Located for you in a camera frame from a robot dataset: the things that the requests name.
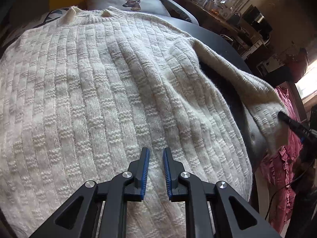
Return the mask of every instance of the deer head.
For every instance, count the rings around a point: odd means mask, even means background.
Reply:
[[[138,11],[141,9],[139,3],[141,0],[126,0],[126,3],[123,4],[123,7],[131,7],[131,11]]]

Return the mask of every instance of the chair armrest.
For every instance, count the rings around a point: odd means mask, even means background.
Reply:
[[[181,18],[183,18],[184,20],[199,26],[196,18],[189,11],[187,11],[183,7],[181,7],[178,3],[174,2],[173,0],[160,0],[160,1],[164,5],[172,8],[174,11],[176,11],[181,16]]]

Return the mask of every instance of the metal screw cap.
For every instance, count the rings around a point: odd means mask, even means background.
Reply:
[[[189,172],[182,172],[180,174],[180,176],[183,177],[183,178],[189,178],[191,176],[191,174]]]
[[[220,181],[217,185],[220,189],[225,189],[227,187],[227,183],[225,181]]]
[[[124,178],[130,178],[130,177],[132,176],[132,173],[129,172],[129,171],[126,171],[126,172],[122,173],[122,176],[123,176]]]
[[[86,182],[85,182],[85,186],[86,186],[87,188],[92,188],[92,187],[95,186],[95,182],[94,182],[94,181],[86,181]]]

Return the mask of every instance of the black cable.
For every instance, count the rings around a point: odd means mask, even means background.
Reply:
[[[286,188],[288,185],[291,185],[292,183],[294,183],[294,182],[296,182],[297,180],[299,180],[300,178],[302,178],[303,175],[308,171],[308,169],[314,164],[314,162],[315,162],[315,159],[310,163],[310,165],[308,166],[308,168],[307,168],[300,176],[298,176],[295,180],[291,181],[290,183],[286,184],[284,187],[278,189],[278,190],[273,194],[273,196],[272,196],[271,199],[270,199],[270,204],[268,205],[268,210],[267,210],[267,213],[266,213],[266,216],[265,216],[265,220],[267,219],[267,216],[268,216],[268,214],[270,213],[270,208],[271,208],[271,205],[272,205],[274,196],[275,196],[280,190],[283,190],[283,189]]]

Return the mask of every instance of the wooden table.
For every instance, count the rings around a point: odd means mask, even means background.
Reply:
[[[213,21],[213,23],[218,24],[218,25],[220,25],[223,28],[226,28],[228,31],[230,31],[230,33],[232,35],[236,36],[240,32],[240,30],[238,28],[236,28],[235,26],[229,24],[225,19],[223,19],[223,18],[221,18],[219,16],[216,16],[215,14],[213,14],[212,12],[206,10],[205,8],[200,6],[199,4],[194,3],[191,0],[185,0],[185,2],[186,2],[186,5],[187,5],[186,8],[188,8],[188,10],[192,14],[194,14],[194,16],[196,14],[196,13],[194,13],[194,11],[198,10],[200,12],[203,12],[204,14],[207,14],[208,19],[211,19]]]

